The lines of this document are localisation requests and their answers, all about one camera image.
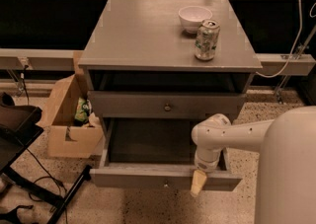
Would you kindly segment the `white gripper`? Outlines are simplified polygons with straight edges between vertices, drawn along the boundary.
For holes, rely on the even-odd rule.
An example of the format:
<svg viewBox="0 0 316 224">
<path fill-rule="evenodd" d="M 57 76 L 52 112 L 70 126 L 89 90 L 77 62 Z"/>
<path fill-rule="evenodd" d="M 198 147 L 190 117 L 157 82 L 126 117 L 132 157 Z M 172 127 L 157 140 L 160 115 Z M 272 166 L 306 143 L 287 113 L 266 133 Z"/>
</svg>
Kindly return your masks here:
<svg viewBox="0 0 316 224">
<path fill-rule="evenodd" d="M 213 172 L 219 162 L 220 150 L 197 149 L 195 153 L 195 165 L 199 170 L 193 174 L 191 195 L 198 197 L 207 181 L 206 173 Z"/>
</svg>

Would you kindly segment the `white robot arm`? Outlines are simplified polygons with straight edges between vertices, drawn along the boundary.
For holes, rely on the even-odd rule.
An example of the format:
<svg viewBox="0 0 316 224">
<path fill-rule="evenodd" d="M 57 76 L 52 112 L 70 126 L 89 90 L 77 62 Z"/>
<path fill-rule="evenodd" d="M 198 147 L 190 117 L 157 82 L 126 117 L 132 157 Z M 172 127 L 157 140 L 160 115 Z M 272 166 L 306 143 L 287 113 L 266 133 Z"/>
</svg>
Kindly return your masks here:
<svg viewBox="0 0 316 224">
<path fill-rule="evenodd" d="M 316 107 L 233 125 L 216 114 L 192 130 L 197 146 L 191 194 L 199 195 L 225 148 L 260 154 L 255 224 L 316 224 Z"/>
</svg>

